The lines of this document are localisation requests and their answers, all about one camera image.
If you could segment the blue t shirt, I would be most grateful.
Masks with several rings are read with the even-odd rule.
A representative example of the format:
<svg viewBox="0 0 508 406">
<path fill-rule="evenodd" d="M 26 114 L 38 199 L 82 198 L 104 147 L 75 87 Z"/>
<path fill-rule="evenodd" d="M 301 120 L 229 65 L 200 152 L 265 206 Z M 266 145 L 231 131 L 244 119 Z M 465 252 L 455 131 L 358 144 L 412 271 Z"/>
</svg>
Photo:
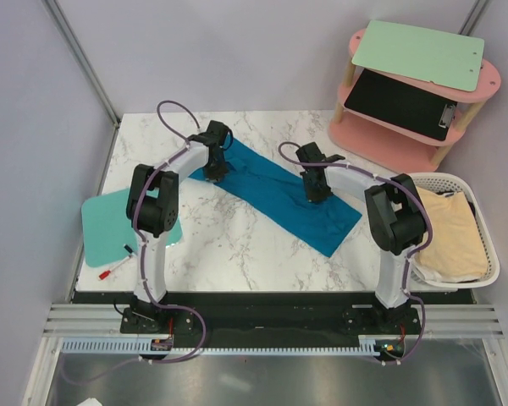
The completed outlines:
<svg viewBox="0 0 508 406">
<path fill-rule="evenodd" d="M 244 200 L 287 232 L 330 257 L 362 214 L 337 196 L 306 198 L 300 177 L 239 141 L 224 153 L 229 172 L 217 186 Z"/>
</svg>

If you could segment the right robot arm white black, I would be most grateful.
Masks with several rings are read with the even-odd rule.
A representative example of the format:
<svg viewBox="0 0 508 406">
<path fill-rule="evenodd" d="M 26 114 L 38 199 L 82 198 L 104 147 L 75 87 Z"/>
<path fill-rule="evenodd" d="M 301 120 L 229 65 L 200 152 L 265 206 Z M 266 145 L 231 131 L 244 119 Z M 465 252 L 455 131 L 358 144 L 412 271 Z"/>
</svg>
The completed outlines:
<svg viewBox="0 0 508 406">
<path fill-rule="evenodd" d="M 314 142 L 299 147 L 295 154 L 309 201 L 327 200 L 337 189 L 365 204 L 372 238 L 381 250 L 375 289 L 381 305 L 371 311 L 370 319 L 377 331 L 392 332 L 401 323 L 398 308 L 409 299 L 407 256 L 432 234 L 414 181 L 407 174 L 382 178 L 342 156 L 325 156 Z"/>
</svg>

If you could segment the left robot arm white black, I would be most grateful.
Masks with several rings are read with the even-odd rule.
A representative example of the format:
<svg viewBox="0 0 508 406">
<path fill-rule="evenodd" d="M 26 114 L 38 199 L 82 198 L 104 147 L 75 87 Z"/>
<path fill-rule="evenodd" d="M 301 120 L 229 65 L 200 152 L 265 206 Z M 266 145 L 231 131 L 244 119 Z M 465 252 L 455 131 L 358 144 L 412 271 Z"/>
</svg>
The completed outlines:
<svg viewBox="0 0 508 406">
<path fill-rule="evenodd" d="M 150 303 L 139 321 L 149 332 L 161 332 L 168 325 L 168 311 L 157 303 L 166 295 L 164 276 L 168 235 L 179 218 L 179 187 L 195 171 L 217 183 L 229 173 L 224 152 L 233 143 L 232 130 L 212 121 L 207 129 L 188 137 L 181 148 L 156 166 L 135 167 L 126 204 L 126 216 L 138 244 L 140 276 L 135 288 L 138 300 Z"/>
</svg>

